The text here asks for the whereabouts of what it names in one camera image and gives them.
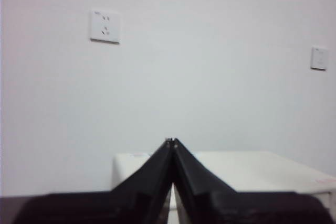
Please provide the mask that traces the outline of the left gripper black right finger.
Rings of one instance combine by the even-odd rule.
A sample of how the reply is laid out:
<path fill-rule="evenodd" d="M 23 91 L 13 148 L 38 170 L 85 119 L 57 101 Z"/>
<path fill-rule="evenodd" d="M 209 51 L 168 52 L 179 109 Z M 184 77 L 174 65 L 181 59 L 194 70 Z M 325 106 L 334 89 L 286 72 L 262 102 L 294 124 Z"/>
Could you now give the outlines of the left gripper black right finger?
<path fill-rule="evenodd" d="M 191 223 L 330 223 L 313 196 L 294 192 L 241 192 L 208 170 L 173 140 L 174 185 Z"/>

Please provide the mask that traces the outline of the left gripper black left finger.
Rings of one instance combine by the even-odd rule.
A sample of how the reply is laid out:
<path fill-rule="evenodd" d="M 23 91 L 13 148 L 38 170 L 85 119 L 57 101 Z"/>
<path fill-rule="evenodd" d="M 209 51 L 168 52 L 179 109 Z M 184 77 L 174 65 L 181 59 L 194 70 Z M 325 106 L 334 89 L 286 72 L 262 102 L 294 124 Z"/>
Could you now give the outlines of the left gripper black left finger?
<path fill-rule="evenodd" d="M 166 140 L 113 190 L 33 197 L 14 223 L 156 223 L 171 189 L 172 145 Z"/>

